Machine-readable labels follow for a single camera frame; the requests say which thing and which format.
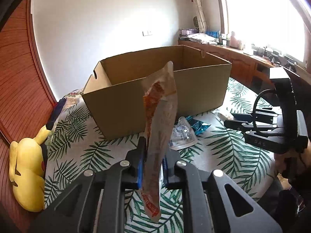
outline yellow plush toy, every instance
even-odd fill
[[[40,144],[51,131],[43,126],[35,138],[23,138],[10,145],[9,177],[18,203],[26,210],[44,208],[44,162]]]

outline cardboard box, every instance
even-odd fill
[[[98,62],[82,97],[106,139],[144,131],[142,78],[174,64],[178,116],[196,115],[222,105],[231,63],[189,46],[129,52]]]

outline triangular cutout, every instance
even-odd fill
[[[225,185],[226,192],[229,196],[234,214],[237,217],[252,212],[253,207],[229,184]]]

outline silver screw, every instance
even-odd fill
[[[84,176],[86,176],[86,177],[92,176],[93,173],[94,173],[94,172],[93,172],[91,169],[85,170],[85,171],[83,172]]]
[[[120,166],[129,166],[130,165],[130,162],[129,161],[127,161],[127,160],[122,160],[121,162],[120,162]]]
[[[187,165],[187,162],[184,161],[184,160],[178,160],[178,161],[176,162],[176,165],[179,166],[179,167],[184,167],[184,166]]]
[[[224,175],[224,172],[222,170],[216,169],[216,170],[213,171],[213,174],[216,177],[222,177]]]

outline snack wrapper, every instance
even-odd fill
[[[161,163],[169,147],[177,112],[173,63],[169,61],[161,70],[144,78],[142,85],[145,91],[143,99],[146,111],[147,157],[139,194],[144,203],[145,213],[157,223],[161,217]]]

